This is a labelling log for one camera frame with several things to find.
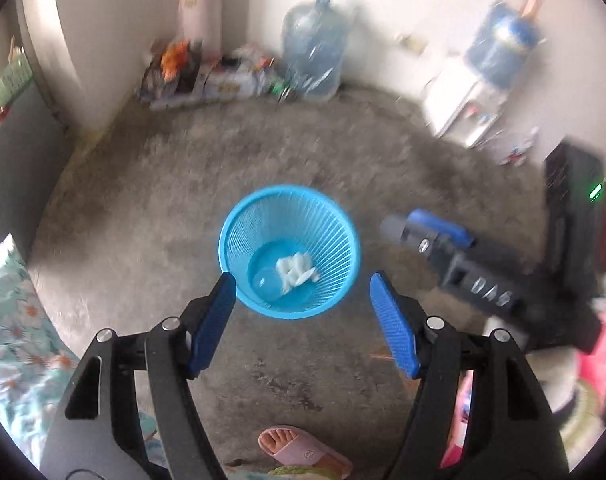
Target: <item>concrete floor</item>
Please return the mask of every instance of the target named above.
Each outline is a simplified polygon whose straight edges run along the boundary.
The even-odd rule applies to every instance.
[[[348,89],[327,104],[267,100],[152,113],[131,102],[109,135],[67,171],[42,219],[30,272],[71,348],[93,335],[151,328],[206,295],[220,273],[218,232],[244,195],[277,183],[315,187],[352,217],[362,271],[329,313],[269,319],[237,304],[211,368],[192,392],[222,462],[266,470],[256,445],[273,424],[317,435],[350,457],[355,479],[379,478],[403,434],[411,399],[384,343],[367,282],[388,271],[423,298],[435,277],[422,260],[382,241],[381,219],[421,207],[537,254],[542,178],[493,166],[482,153],[432,139],[394,99]],[[426,310],[479,329],[469,307],[430,294]],[[151,410],[144,374],[140,407]]]

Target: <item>white tissue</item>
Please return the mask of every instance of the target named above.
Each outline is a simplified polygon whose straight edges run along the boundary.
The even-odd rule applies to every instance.
[[[294,256],[280,258],[276,262],[276,272],[283,282],[283,294],[287,294],[295,286],[303,285],[307,280],[317,282],[321,275],[312,267],[312,257],[309,253],[296,253]]]

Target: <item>power outlet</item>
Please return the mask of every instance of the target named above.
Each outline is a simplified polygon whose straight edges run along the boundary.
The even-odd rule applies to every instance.
[[[394,42],[405,50],[409,50],[413,54],[416,54],[416,56],[421,56],[429,43],[425,38],[422,38],[417,34],[402,33],[399,33],[394,37]]]

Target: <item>water bottle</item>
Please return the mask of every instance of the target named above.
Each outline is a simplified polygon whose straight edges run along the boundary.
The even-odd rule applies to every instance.
[[[481,25],[466,57],[494,86],[511,88],[538,44],[540,33],[534,19],[539,6],[540,0],[528,0],[519,13],[505,2],[497,2]]]
[[[299,4],[283,21],[285,80],[308,101],[327,101],[340,84],[350,26],[330,2]]]

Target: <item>person's foot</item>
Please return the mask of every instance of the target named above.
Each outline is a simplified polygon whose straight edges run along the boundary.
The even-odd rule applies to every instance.
[[[270,450],[270,453],[276,454],[297,436],[298,434],[292,430],[269,430],[260,436],[260,442]],[[343,478],[352,472],[351,468],[347,468],[345,464],[338,462],[329,455],[323,456],[314,464],[314,467],[332,471],[339,478]]]

